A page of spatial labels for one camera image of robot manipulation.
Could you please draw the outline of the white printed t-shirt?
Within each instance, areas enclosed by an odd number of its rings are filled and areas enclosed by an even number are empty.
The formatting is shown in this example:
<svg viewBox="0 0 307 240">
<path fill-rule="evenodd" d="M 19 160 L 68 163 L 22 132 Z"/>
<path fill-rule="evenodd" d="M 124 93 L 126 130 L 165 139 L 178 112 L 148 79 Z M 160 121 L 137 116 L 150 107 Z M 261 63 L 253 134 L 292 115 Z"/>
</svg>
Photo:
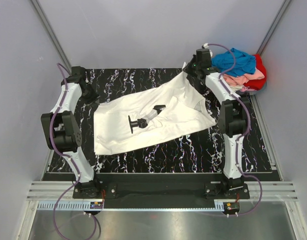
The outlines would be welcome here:
<svg viewBox="0 0 307 240">
<path fill-rule="evenodd" d="M 159 87 L 101 103 L 93 123 L 96 155 L 130 152 L 216 125 L 184 72 Z"/>
</svg>

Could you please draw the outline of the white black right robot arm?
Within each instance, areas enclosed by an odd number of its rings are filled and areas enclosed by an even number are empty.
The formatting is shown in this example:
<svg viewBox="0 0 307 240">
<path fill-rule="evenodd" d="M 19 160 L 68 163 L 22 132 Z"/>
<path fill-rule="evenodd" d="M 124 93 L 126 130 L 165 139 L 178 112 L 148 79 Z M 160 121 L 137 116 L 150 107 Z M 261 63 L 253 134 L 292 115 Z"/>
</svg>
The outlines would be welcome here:
<svg viewBox="0 0 307 240">
<path fill-rule="evenodd" d="M 226 83 L 219 70 L 212 67 L 211 51 L 196 50 L 183 71 L 205 83 L 221 104 L 218 128 L 223 135 L 225 160 L 222 177 L 214 187 L 206 186 L 206 195 L 225 199 L 248 199 L 249 190 L 242 174 L 243 140 L 250 129 L 248 98 L 240 98 Z"/>
</svg>

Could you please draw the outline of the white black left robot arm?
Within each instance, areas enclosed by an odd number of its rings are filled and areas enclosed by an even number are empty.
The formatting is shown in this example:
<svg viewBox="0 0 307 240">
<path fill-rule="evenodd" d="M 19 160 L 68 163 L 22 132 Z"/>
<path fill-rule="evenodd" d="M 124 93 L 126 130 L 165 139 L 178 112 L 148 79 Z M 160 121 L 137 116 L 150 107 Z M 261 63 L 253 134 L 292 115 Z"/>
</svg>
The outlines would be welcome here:
<svg viewBox="0 0 307 240">
<path fill-rule="evenodd" d="M 83 153 L 82 131 L 74 112 L 78 101 L 92 105 L 98 101 L 99 95 L 86 83 L 84 67 L 73 66 L 68 74 L 68 77 L 63 77 L 55 106 L 41 115 L 41 125 L 48 148 L 62 157 L 74 173 L 73 198 L 95 199 L 101 195 L 102 186 Z"/>
</svg>

